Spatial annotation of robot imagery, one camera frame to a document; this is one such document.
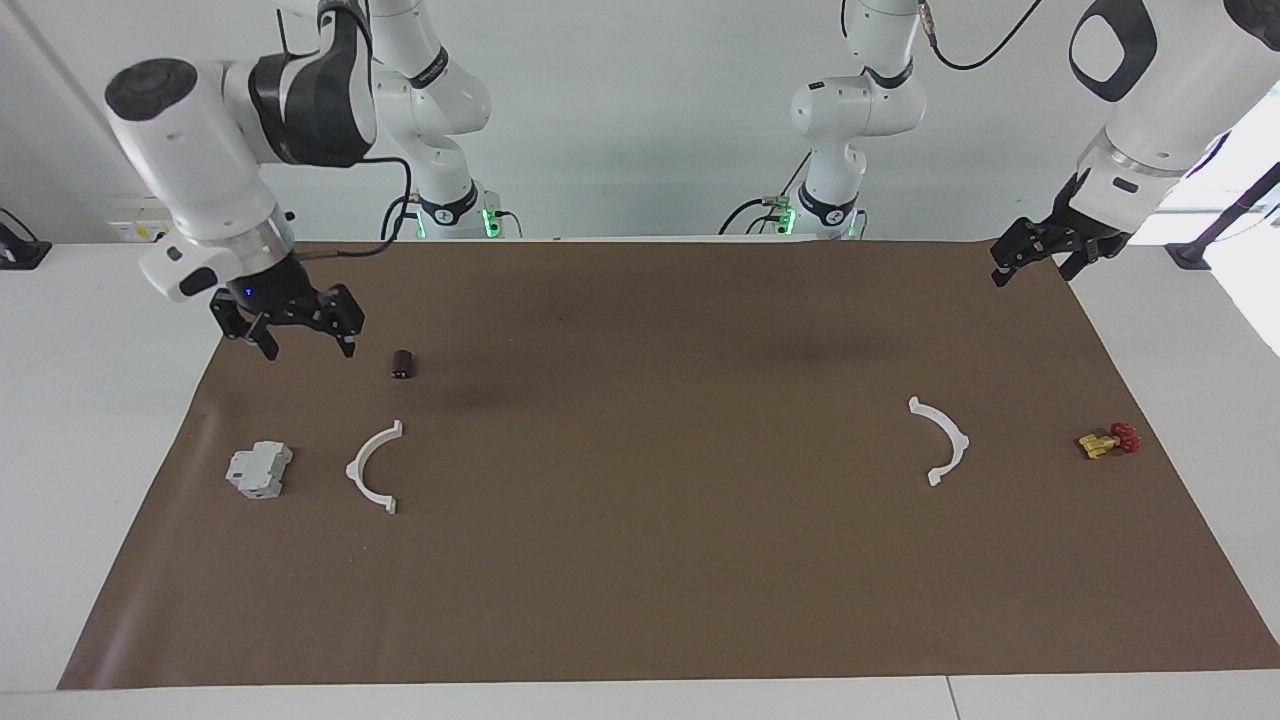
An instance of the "black stand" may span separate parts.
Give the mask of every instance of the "black stand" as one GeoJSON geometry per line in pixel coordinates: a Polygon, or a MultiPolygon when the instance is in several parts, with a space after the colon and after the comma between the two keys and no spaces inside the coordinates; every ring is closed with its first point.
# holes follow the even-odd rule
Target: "black stand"
{"type": "Polygon", "coordinates": [[[1244,191],[1244,195],[1239,200],[1226,210],[1222,210],[1222,214],[1210,227],[1204,228],[1204,232],[1199,237],[1187,243],[1166,245],[1165,251],[1184,270],[1212,270],[1208,263],[1204,261],[1204,251],[1208,250],[1208,246],[1217,242],[1217,238],[1226,232],[1226,228],[1243,218],[1245,213],[1252,210],[1277,184],[1280,184],[1280,163],[1272,165],[1266,174],[1258,178],[1258,182],[1244,191]]]}
{"type": "Polygon", "coordinates": [[[54,243],[26,241],[0,223],[0,270],[35,270],[54,243]]]}

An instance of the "white curved object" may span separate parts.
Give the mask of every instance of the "white curved object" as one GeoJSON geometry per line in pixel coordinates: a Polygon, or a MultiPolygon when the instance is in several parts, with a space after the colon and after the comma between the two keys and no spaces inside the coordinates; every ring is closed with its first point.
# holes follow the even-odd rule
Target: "white curved object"
{"type": "Polygon", "coordinates": [[[347,477],[356,483],[360,492],[369,498],[370,502],[375,502],[387,509],[388,515],[396,514],[396,498],[389,495],[378,495],[376,492],[369,489],[365,484],[365,462],[369,462],[369,456],[374,454],[375,450],[387,445],[388,442],[404,434],[404,425],[399,420],[390,428],[378,433],[376,436],[369,438],[365,446],[360,448],[356,454],[356,459],[347,465],[347,477]]]}
{"type": "Polygon", "coordinates": [[[919,397],[913,397],[911,401],[906,404],[906,407],[913,415],[928,418],[937,423],[938,427],[947,433],[947,437],[951,438],[951,462],[943,465],[942,468],[929,470],[929,486],[938,487],[938,483],[942,482],[942,475],[955,470],[956,465],[959,465],[960,460],[964,457],[964,451],[969,450],[969,436],[961,433],[960,428],[956,427],[955,421],[951,420],[946,413],[938,410],[937,407],[924,405],[920,402],[919,397]]]}

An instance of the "brown mat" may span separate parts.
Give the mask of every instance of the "brown mat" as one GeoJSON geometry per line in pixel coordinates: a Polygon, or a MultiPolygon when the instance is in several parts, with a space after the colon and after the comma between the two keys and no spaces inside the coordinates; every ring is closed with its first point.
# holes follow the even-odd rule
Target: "brown mat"
{"type": "Polygon", "coordinates": [[[218,348],[60,687],[1280,666],[1069,288],[988,270],[933,243],[316,263],[369,314],[356,359],[218,348]],[[973,438],[937,488],[913,395],[973,438]],[[388,516],[343,468],[397,418],[388,516]],[[1144,451],[1084,460],[1115,420],[1144,451]],[[252,502],[223,474],[260,439],[296,459],[252,502]]]}

